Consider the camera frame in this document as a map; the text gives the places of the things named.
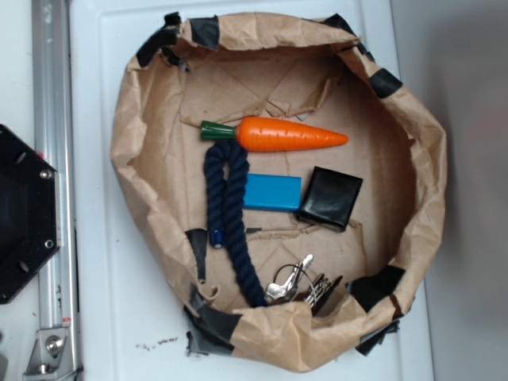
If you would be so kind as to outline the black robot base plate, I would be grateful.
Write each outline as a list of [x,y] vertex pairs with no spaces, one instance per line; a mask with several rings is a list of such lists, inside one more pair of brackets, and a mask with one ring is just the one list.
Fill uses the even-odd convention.
[[14,300],[59,248],[56,171],[1,126],[1,304]]

